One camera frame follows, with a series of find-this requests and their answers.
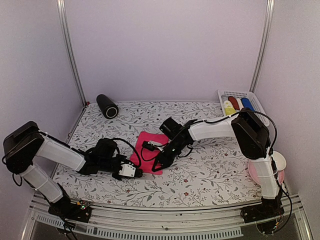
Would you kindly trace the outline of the pink towel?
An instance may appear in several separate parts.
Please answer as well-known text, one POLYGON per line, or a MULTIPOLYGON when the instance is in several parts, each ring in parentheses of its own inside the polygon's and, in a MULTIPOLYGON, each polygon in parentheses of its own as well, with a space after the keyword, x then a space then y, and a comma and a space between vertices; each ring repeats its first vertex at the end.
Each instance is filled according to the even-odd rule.
POLYGON ((143 148, 144 141, 147 141, 147 142, 152 141, 152 142, 155 142, 155 145, 161 146, 161 145, 167 144, 169 142, 169 138, 164 134, 153 134, 153 133, 148 133, 143 131, 139 134, 136 145, 135 145, 135 149, 141 158, 141 166, 139 168, 143 171, 143 173, 153 174, 153 175, 162 175, 163 174, 162 170, 159 170, 156 172, 152 171, 152 167, 155 161, 152 158, 155 157, 160 151, 158 149, 151 151, 146 148, 143 148))

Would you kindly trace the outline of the green yellow patterned towel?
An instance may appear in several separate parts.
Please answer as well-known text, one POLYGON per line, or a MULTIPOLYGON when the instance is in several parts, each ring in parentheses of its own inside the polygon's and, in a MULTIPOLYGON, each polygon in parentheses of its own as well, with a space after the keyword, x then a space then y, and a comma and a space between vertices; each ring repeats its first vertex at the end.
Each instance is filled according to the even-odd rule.
POLYGON ((233 115, 236 113, 235 108, 229 100, 223 102, 224 112, 227 116, 233 115))

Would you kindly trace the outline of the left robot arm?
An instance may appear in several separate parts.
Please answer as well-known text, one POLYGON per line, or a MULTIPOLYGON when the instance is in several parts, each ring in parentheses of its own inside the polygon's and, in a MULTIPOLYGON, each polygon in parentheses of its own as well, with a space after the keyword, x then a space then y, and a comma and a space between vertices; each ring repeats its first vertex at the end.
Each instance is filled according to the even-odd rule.
POLYGON ((74 205, 69 202, 63 187, 35 162, 37 158, 63 165, 84 176, 110 172, 121 180, 128 173, 128 162, 120 155, 115 141, 102 138, 96 146, 83 151, 41 131, 34 121, 7 135, 3 140, 3 150, 7 169, 39 191, 63 217, 74 213, 74 205))

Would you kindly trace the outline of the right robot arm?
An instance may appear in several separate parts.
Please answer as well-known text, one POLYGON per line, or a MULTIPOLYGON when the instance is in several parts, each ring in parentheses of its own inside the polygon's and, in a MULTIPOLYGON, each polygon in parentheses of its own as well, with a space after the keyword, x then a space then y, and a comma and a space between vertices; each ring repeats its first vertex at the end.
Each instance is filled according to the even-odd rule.
POLYGON ((182 150, 195 141, 220 137, 236 138, 241 153, 252 160, 261 186, 261 201, 258 213, 269 218, 281 207, 284 191, 278 180, 278 168, 274 160, 274 140, 270 140, 270 131, 259 119, 266 114, 242 108, 225 117, 213 120, 189 120, 184 125, 171 117, 160 126, 160 130, 169 138, 169 143, 154 159, 152 171, 157 172, 172 165, 182 150))

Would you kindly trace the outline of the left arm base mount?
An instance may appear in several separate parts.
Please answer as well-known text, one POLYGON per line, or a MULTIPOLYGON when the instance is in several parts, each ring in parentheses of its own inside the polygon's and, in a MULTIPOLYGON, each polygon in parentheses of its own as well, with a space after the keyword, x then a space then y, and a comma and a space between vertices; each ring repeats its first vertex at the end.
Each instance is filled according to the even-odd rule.
POLYGON ((55 203, 50 203, 48 213, 62 219, 88 223, 91 218, 92 208, 81 203, 72 203, 68 198, 62 198, 55 203))

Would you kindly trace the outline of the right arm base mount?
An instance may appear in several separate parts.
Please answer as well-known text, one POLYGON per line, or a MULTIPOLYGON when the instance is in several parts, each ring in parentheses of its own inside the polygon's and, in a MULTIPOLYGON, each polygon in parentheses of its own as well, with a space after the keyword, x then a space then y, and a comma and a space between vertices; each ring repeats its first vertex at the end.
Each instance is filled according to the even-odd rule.
POLYGON ((245 223, 252 223, 274 218, 284 213, 284 208, 281 205, 279 207, 273 207, 272 205, 263 205, 260 203, 243 207, 240 211, 240 216, 245 223))

